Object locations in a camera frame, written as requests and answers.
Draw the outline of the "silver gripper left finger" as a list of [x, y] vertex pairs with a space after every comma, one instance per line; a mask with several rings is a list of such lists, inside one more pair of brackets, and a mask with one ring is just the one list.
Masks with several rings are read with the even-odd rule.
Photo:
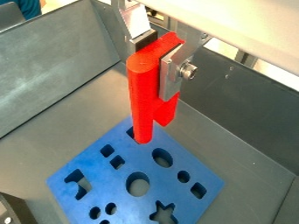
[[157, 31], [151, 28], [145, 6], [136, 0], [111, 0], [111, 6], [125, 35], [127, 54], [132, 55], [157, 40]]

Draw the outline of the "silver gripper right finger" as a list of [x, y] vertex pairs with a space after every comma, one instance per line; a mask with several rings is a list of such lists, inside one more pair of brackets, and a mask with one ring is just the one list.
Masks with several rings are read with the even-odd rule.
[[179, 93], [183, 80], [192, 80], [197, 67], [192, 64], [192, 55], [209, 40], [211, 35], [179, 22], [176, 37], [181, 44], [160, 58], [159, 97], [168, 102]]

